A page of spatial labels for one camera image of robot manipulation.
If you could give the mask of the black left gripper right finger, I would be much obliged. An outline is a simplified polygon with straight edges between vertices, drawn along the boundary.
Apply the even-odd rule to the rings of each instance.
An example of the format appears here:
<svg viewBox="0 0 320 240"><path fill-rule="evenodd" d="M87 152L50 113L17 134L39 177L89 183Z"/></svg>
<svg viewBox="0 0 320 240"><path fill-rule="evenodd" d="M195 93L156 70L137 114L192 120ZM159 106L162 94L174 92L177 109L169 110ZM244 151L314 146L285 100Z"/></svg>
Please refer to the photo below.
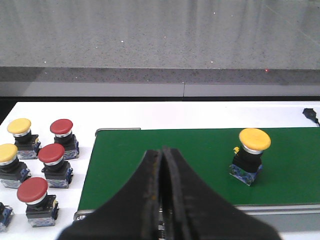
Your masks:
<svg viewBox="0 0 320 240"><path fill-rule="evenodd" d="M162 206L170 240L279 240L270 225L214 192L176 148L163 149Z"/></svg>

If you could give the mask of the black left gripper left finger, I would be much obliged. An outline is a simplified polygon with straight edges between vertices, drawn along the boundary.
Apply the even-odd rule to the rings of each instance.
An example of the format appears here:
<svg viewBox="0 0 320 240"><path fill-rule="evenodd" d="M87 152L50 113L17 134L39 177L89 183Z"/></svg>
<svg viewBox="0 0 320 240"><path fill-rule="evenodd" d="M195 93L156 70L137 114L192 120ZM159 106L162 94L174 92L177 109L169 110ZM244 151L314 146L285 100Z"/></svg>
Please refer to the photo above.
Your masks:
<svg viewBox="0 0 320 240"><path fill-rule="evenodd" d="M105 204L75 221L61 240L156 240L162 155L147 150L137 170Z"/></svg>

